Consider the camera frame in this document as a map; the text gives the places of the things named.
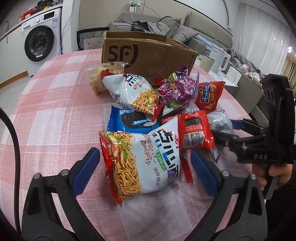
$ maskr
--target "wooden baseboard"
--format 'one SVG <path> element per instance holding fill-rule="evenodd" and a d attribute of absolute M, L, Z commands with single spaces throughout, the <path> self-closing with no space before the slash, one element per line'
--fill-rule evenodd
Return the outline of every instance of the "wooden baseboard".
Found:
<path fill-rule="evenodd" d="M 21 78 L 23 78 L 23 77 L 26 77 L 26 76 L 29 76 L 29 74 L 28 74 L 27 71 L 26 71 L 26 72 L 23 72 L 23 73 L 20 73 L 20 74 L 18 74 L 18 75 L 16 75 L 16 76 L 10 78 L 9 80 L 6 80 L 6 81 L 4 81 L 3 83 L 1 83 L 1 84 L 0 84 L 0 89 L 3 88 L 4 86 L 9 85 L 9 84 L 11 84 L 12 82 L 17 81 L 17 80 L 19 80 L 19 79 L 21 79 Z"/>

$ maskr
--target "beige cup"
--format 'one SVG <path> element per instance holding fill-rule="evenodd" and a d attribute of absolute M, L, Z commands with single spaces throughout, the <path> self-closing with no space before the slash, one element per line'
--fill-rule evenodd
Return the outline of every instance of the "beige cup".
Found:
<path fill-rule="evenodd" d="M 208 73 L 211 67 L 213 66 L 214 62 L 214 59 L 210 58 L 209 56 L 203 55 L 200 61 L 200 67 Z"/>

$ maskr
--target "white cabinet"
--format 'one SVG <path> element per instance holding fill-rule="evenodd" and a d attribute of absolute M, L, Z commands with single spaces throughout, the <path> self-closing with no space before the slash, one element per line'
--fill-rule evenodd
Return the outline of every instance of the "white cabinet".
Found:
<path fill-rule="evenodd" d="M 24 44 L 20 27 L 0 41 L 0 84 L 27 71 Z"/>

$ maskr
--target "blue snack package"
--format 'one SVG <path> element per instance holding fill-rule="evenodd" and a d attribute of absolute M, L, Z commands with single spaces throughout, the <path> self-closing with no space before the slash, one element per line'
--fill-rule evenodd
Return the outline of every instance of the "blue snack package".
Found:
<path fill-rule="evenodd" d="M 152 116 L 149 114 L 134 110 L 122 110 L 113 105 L 111 106 L 107 131 L 148 134 L 158 127 L 158 122 L 152 122 Z"/>

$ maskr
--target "white sheer curtain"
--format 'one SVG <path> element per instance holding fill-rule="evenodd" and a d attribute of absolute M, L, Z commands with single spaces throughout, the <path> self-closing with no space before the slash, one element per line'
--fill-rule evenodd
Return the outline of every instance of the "white sheer curtain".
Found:
<path fill-rule="evenodd" d="M 245 3 L 239 4 L 232 48 L 264 74 L 280 74 L 287 56 L 291 30 L 272 15 Z"/>

